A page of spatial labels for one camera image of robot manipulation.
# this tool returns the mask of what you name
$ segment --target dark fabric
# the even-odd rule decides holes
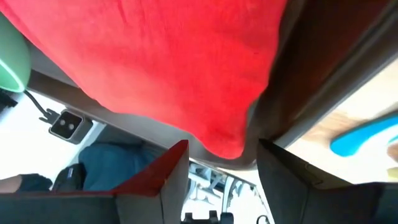
[[[55,179],[53,191],[71,192],[83,190],[83,184],[86,179],[86,169],[83,164],[74,164],[61,170]]]
[[[0,195],[1,224],[120,224],[114,198]]]
[[[0,113],[7,107],[14,107],[17,102],[13,100],[10,96],[12,93],[10,91],[0,89]]]
[[[47,192],[52,186],[52,181],[39,174],[22,174],[22,183],[18,192]]]

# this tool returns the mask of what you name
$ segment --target cable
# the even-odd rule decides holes
[[[32,94],[30,94],[27,90],[24,91],[25,95],[27,97],[29,97],[30,100],[32,100],[33,104],[36,106],[37,109],[39,109],[39,111],[47,118],[49,117],[51,114],[46,112],[42,106],[40,106],[39,102],[37,102],[37,100],[32,96]]]
[[[260,216],[257,218],[256,224],[260,224],[260,219],[261,219],[262,217],[266,218],[266,224],[270,224],[270,223],[269,223],[268,216],[266,216],[266,215],[260,215]]]

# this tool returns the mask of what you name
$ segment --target person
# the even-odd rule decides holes
[[[0,194],[19,192],[48,192],[51,190],[111,190],[142,171],[156,158],[144,145],[94,143],[78,155],[78,164],[67,167],[58,175],[55,184],[39,174],[21,174],[0,180]],[[73,173],[77,167],[83,173]],[[82,177],[80,187],[78,179]]]

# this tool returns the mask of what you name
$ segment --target black cable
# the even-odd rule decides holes
[[[260,216],[257,218],[256,224],[260,224],[259,222],[260,222],[260,219],[261,219],[262,217],[266,218],[266,224],[269,224],[269,219],[268,219],[268,216],[266,216],[266,215],[260,215]]]
[[[39,111],[46,117],[48,118],[49,116],[51,116],[50,113],[46,112],[42,106],[40,106],[39,102],[37,102],[37,100],[32,96],[32,94],[30,94],[27,90],[24,91],[25,95],[27,97],[29,97],[30,100],[32,100],[33,104],[36,106],[37,109],[39,109]]]
[[[164,224],[164,208],[163,208],[163,200],[162,200],[162,190],[159,192],[159,200],[160,200],[160,209],[162,209],[162,223]]]

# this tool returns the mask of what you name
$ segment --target gray panel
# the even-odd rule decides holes
[[[69,76],[61,70],[54,62],[51,61],[46,55],[43,54],[36,46],[28,40],[26,41],[30,50],[30,59],[32,61],[32,69],[46,74],[49,77],[66,83],[68,85],[78,87]]]
[[[116,197],[120,224],[163,223],[160,196],[118,195]]]
[[[295,156],[284,149],[271,151],[273,148],[269,147],[269,144],[267,141],[261,141],[258,145],[257,166],[272,217],[276,224],[301,223],[302,207],[305,207],[309,194],[308,187],[302,179],[284,166],[288,159],[295,159]],[[278,152],[278,156],[284,161],[275,156],[275,152]]]
[[[186,151],[160,191],[165,224],[180,222],[188,187],[188,166],[189,157],[188,151]]]
[[[0,223],[118,224],[111,196],[0,196]]]

